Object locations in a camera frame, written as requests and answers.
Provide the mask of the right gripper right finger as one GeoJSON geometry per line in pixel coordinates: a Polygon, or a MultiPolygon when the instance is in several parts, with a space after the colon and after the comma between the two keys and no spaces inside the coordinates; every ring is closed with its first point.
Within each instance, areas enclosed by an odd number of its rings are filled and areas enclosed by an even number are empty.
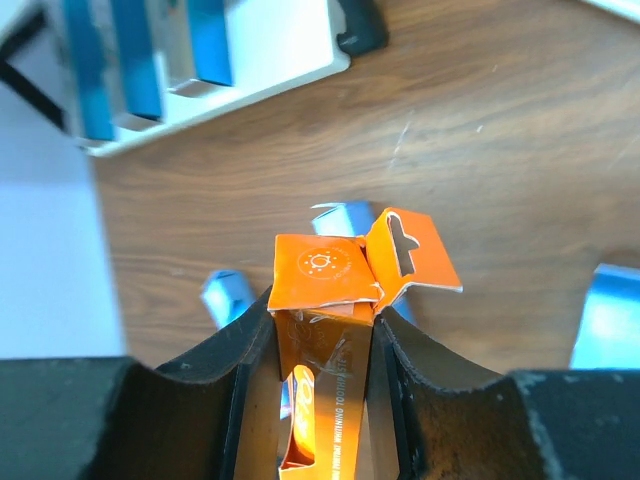
{"type": "Polygon", "coordinates": [[[394,309],[372,337],[377,479],[635,479],[635,370],[499,374],[394,309]]]}

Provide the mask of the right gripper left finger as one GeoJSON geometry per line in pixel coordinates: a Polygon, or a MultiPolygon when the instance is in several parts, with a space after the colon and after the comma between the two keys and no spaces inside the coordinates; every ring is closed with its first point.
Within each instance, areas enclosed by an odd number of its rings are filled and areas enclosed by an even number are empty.
{"type": "Polygon", "coordinates": [[[133,357],[5,360],[5,479],[273,479],[278,352],[260,297],[149,368],[133,357]]]}

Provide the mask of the orange toothpaste box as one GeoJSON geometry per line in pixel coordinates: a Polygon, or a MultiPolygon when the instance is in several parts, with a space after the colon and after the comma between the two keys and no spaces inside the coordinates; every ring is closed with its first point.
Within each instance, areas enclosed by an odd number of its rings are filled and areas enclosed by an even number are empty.
{"type": "Polygon", "coordinates": [[[280,478],[354,478],[374,319],[411,286],[463,289],[428,215],[389,207],[363,236],[276,236],[267,310],[294,396],[280,478]]]}

